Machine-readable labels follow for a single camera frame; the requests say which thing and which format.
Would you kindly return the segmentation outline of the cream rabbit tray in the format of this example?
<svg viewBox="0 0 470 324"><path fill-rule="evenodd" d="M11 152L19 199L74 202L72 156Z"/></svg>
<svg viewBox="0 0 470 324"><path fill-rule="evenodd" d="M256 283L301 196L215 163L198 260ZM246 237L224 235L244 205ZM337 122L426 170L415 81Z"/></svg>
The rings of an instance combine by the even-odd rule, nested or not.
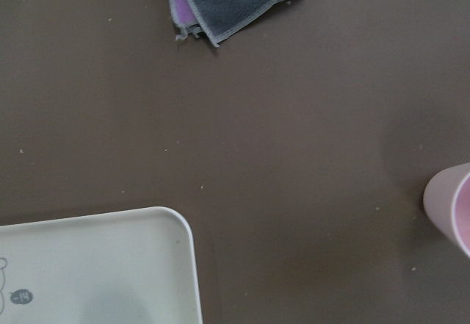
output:
<svg viewBox="0 0 470 324"><path fill-rule="evenodd" d="M192 230L154 206L1 227L3 323L201 323Z"/></svg>

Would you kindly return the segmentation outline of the pink plastic cup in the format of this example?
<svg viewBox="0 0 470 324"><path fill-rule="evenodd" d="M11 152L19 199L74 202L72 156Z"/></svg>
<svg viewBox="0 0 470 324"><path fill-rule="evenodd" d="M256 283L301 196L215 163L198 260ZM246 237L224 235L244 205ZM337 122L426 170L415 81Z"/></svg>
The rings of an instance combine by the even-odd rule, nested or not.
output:
<svg viewBox="0 0 470 324"><path fill-rule="evenodd" d="M469 163L435 174L424 189L423 204L433 225L469 257Z"/></svg>

